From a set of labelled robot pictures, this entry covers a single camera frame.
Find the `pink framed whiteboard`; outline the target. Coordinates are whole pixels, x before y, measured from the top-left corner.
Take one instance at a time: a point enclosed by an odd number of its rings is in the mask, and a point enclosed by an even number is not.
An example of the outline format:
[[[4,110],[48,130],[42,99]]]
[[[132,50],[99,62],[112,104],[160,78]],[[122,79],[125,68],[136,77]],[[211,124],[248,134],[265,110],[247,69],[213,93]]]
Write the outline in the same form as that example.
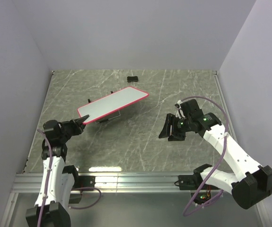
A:
[[[77,111],[80,117],[89,115],[89,117],[83,122],[83,124],[89,124],[143,100],[148,96],[148,92],[134,87],[125,87],[119,91],[113,92],[105,97],[79,107]]]

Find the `yellow whiteboard eraser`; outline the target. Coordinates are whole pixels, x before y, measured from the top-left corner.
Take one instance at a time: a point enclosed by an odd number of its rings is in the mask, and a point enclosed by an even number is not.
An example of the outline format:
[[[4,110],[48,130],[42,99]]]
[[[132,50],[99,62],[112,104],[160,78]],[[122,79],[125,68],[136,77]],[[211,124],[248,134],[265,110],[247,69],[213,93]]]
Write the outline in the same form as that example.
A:
[[[128,83],[131,83],[131,82],[138,82],[138,81],[139,81],[138,76],[128,76],[128,77],[127,77],[127,82],[128,82]]]

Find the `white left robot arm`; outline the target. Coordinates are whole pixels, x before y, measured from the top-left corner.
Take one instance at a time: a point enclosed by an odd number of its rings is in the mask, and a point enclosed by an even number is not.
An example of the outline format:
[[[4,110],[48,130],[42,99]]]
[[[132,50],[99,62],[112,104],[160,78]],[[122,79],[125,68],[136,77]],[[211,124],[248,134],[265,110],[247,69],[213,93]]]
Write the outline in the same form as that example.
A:
[[[37,130],[44,138],[41,153],[43,177],[35,205],[26,211],[28,226],[71,226],[67,211],[70,192],[79,187],[80,178],[74,165],[65,165],[68,151],[66,143],[84,131],[84,121],[88,117],[85,115],[64,122],[49,120],[43,124],[42,130]]]

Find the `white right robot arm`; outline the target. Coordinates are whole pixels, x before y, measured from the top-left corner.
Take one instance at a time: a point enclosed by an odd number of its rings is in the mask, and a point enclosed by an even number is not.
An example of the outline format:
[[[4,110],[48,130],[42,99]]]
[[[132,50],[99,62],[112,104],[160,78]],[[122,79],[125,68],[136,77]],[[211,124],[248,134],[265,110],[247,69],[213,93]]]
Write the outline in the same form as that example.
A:
[[[241,208],[247,210],[272,194],[272,168],[262,166],[250,157],[225,129],[212,113],[182,119],[168,113],[159,138],[183,141],[187,132],[199,134],[215,148],[233,172],[225,173],[204,164],[194,169],[190,183],[198,189],[210,185],[226,191]]]

